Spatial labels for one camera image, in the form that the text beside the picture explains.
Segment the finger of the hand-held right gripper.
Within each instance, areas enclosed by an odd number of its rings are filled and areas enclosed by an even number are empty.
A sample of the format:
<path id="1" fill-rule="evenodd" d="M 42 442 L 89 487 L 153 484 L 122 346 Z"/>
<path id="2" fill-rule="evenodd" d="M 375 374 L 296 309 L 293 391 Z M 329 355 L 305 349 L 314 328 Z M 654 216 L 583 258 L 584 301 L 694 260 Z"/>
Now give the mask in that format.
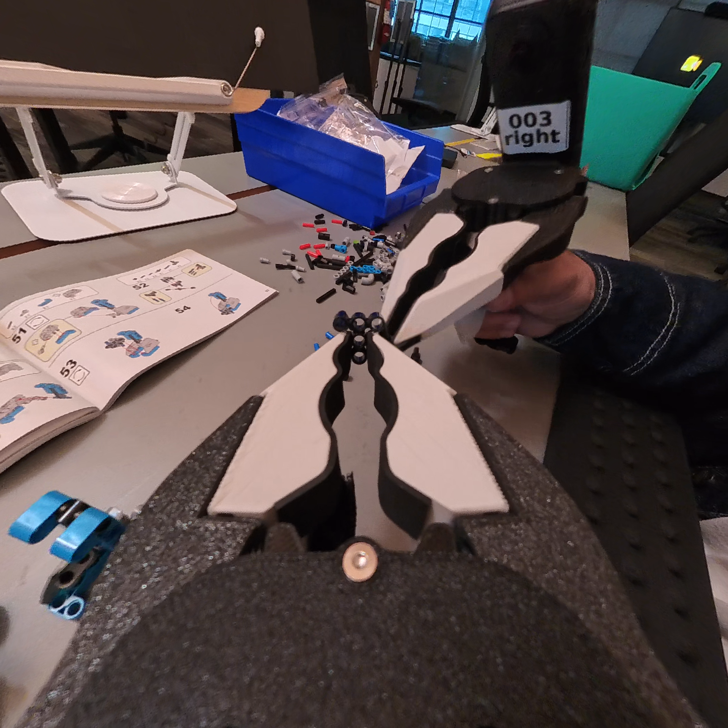
<path id="1" fill-rule="evenodd" d="M 436 213 L 400 252 L 381 308 L 388 336 L 403 332 L 414 304 L 439 283 L 465 230 L 459 215 Z"/>
<path id="2" fill-rule="evenodd" d="M 391 341 L 406 348 L 483 308 L 504 287 L 504 268 L 538 232 L 539 225 L 511 221 L 486 227 L 465 260 L 446 270 L 444 278 L 422 293 L 405 315 Z"/>

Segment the instruction booklet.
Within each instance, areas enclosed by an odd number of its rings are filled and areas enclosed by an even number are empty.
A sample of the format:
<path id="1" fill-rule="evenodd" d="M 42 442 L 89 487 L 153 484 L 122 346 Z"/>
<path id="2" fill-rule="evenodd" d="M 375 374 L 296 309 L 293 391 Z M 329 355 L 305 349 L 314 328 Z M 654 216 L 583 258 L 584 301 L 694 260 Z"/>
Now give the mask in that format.
<path id="1" fill-rule="evenodd" d="M 26 296 L 1 315 L 1 471 L 278 295 L 194 250 Z"/>

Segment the black brick connector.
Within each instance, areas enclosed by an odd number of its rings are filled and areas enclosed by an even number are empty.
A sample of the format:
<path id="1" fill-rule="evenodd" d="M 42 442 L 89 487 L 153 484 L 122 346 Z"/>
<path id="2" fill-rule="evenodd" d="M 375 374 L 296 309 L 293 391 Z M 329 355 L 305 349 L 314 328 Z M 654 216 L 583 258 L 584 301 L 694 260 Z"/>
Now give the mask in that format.
<path id="1" fill-rule="evenodd" d="M 351 360 L 356 365 L 362 365 L 367 361 L 367 335 L 369 333 L 380 333 L 384 329 L 384 319 L 379 312 L 363 314 L 355 312 L 348 314 L 340 310 L 332 321 L 335 331 L 351 334 L 352 353 Z"/>

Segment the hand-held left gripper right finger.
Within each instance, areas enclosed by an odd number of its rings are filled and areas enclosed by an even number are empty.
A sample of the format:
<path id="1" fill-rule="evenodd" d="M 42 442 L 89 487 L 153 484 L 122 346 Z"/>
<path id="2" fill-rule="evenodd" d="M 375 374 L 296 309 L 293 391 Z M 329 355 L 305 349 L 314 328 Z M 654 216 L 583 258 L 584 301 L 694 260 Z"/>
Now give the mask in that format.
<path id="1" fill-rule="evenodd" d="M 374 407 L 384 421 L 378 498 L 388 517 L 508 513 L 456 392 L 379 334 L 368 336 Z"/>

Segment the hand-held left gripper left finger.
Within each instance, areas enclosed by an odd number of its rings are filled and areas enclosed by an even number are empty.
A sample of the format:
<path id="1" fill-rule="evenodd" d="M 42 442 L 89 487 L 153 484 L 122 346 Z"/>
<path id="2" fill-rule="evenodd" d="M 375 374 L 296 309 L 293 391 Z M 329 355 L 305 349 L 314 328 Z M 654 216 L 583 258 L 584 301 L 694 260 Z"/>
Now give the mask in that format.
<path id="1" fill-rule="evenodd" d="M 261 393 L 210 515 L 284 517 L 327 484 L 338 460 L 333 422 L 344 406 L 349 362 L 350 336 L 339 333 Z"/>

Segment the pile of small brick parts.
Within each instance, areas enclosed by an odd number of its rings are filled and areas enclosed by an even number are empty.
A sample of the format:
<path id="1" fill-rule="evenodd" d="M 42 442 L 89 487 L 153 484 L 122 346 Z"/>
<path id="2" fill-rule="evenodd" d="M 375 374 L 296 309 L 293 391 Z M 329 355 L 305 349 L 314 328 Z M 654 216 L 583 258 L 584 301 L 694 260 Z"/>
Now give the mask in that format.
<path id="1" fill-rule="evenodd" d="M 267 243 L 259 266 L 277 271 L 281 283 L 306 288 L 318 306 L 361 289 L 383 299 L 409 229 L 407 221 L 372 228 L 316 213 L 295 222 L 282 242 Z"/>

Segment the black perforated pad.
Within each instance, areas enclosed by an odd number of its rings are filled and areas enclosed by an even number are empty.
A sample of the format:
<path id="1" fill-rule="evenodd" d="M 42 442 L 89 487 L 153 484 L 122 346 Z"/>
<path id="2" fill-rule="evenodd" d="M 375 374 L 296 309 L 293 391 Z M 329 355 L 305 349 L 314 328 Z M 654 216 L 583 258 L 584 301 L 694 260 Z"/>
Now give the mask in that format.
<path id="1" fill-rule="evenodd" d="M 564 363 L 543 462 L 596 532 L 671 678 L 708 726 L 727 726 L 721 633 L 674 418 Z"/>

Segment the clear plastic bags bundle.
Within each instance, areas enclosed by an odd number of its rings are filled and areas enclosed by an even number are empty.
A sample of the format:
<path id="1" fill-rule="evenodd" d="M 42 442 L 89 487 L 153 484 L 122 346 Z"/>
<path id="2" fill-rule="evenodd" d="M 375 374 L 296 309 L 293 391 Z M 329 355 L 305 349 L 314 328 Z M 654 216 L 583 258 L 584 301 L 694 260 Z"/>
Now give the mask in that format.
<path id="1" fill-rule="evenodd" d="M 317 93 L 288 100 L 278 116 L 378 154 L 384 160 L 387 194 L 395 192 L 424 150 L 390 130 L 361 100 L 349 94 L 343 75 L 322 84 Z"/>

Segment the person's right hand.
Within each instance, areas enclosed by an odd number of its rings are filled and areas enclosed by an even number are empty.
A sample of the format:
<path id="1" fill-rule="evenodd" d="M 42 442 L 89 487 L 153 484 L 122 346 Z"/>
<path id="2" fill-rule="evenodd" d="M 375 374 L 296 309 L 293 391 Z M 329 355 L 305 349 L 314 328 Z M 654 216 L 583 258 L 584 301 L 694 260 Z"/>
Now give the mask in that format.
<path id="1" fill-rule="evenodd" d="M 566 251 L 523 271 L 486 305 L 477 339 L 547 336 L 580 318 L 593 302 L 596 276 L 588 263 Z"/>

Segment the person's white shirt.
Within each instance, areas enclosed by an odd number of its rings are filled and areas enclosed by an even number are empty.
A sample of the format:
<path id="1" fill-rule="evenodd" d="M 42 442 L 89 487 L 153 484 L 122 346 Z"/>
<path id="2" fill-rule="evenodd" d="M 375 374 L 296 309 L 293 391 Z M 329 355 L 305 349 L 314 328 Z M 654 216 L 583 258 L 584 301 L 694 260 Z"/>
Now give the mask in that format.
<path id="1" fill-rule="evenodd" d="M 716 607 L 727 607 L 727 516 L 701 521 L 708 576 Z"/>

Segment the person's right forearm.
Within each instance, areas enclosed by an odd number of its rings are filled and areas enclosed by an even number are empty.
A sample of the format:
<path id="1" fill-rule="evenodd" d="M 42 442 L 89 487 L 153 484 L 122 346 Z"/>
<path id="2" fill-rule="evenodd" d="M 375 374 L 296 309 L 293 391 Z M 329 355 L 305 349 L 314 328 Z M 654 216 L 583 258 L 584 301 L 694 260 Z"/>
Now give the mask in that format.
<path id="1" fill-rule="evenodd" d="M 595 275 L 584 314 L 540 343 L 673 414 L 697 468 L 727 463 L 727 293 L 716 282 L 577 251 Z"/>

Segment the teal felt bag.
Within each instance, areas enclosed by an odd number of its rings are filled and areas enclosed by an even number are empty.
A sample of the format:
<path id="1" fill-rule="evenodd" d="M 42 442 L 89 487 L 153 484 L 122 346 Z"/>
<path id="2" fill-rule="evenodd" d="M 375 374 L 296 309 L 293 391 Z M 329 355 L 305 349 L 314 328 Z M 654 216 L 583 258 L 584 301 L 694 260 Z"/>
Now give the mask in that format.
<path id="1" fill-rule="evenodd" d="M 588 180 L 623 192 L 642 184 L 720 68 L 714 62 L 690 86 L 677 86 L 591 66 L 580 161 Z"/>

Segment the grey desk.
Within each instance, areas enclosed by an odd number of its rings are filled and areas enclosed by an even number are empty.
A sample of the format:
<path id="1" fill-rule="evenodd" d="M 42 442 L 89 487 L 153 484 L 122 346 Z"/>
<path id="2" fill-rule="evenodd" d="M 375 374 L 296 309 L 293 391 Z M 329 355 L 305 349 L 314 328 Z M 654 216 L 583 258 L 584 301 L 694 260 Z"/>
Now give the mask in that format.
<path id="1" fill-rule="evenodd" d="M 279 259 L 305 238 L 302 223 L 318 211 L 248 177 L 242 153 L 186 159 L 193 172 L 235 196 L 231 215 L 181 225 L 40 248 L 2 199 L 2 307 L 44 290 L 104 278 L 185 249 L 278 290 L 265 306 L 222 334 L 168 359 L 135 380 L 103 416 L 34 450 L 2 474 L 2 726 L 14 726 L 52 674 L 76 623 L 49 614 L 39 595 L 58 561 L 52 540 L 26 545 L 7 536 L 10 523 L 50 490 L 99 508 L 132 513 L 168 474 L 251 395 L 257 395 L 323 343 L 333 315 L 380 310 L 377 287 L 358 287 L 318 304 L 331 274 L 309 271 L 305 284 L 259 258 Z M 629 258 L 625 195 L 589 183 L 588 205 L 572 246 Z M 447 328 L 424 341 L 424 366 L 463 392 L 542 461 L 559 386 L 559 356 L 522 339 L 512 356 L 463 343 Z M 371 397 L 373 381 L 354 367 L 346 407 L 335 422 L 341 466 L 354 473 L 358 533 L 391 550 L 411 540 L 382 513 L 377 492 L 378 445 L 384 423 Z"/>

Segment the black partition panel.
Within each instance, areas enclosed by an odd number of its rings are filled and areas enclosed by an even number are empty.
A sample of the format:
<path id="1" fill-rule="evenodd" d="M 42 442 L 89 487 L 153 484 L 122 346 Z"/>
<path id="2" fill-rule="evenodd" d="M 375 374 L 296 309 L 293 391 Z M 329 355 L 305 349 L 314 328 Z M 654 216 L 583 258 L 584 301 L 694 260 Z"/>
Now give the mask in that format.
<path id="1" fill-rule="evenodd" d="M 76 71 L 219 78 L 252 88 L 320 85 L 307 2 L 2 1 L 2 59 Z"/>

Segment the blue black brick frame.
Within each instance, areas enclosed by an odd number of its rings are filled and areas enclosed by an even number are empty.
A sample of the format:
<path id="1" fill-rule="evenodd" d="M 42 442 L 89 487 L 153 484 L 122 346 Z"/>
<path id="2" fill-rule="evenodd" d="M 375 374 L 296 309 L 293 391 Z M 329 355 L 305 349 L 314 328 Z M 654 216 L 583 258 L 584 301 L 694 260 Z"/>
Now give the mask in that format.
<path id="1" fill-rule="evenodd" d="M 49 491 L 10 525 L 8 534 L 36 544 L 54 529 L 63 529 L 50 547 L 50 554 L 63 565 L 50 577 L 40 601 L 50 613 L 74 621 L 84 614 L 90 591 L 129 522 L 115 507 L 102 511 L 59 491 Z"/>

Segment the blue plastic bin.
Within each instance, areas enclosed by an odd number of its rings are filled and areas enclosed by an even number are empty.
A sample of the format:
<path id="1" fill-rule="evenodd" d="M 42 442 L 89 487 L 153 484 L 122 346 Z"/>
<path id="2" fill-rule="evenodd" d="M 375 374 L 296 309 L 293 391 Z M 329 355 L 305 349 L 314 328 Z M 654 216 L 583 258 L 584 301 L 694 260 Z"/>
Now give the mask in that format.
<path id="1" fill-rule="evenodd" d="M 284 102 L 269 98 L 256 111 L 234 115 L 250 177 L 372 229 L 435 193 L 441 140 L 387 124 L 411 147 L 424 148 L 399 188 L 387 194 L 381 155 L 279 117 Z"/>

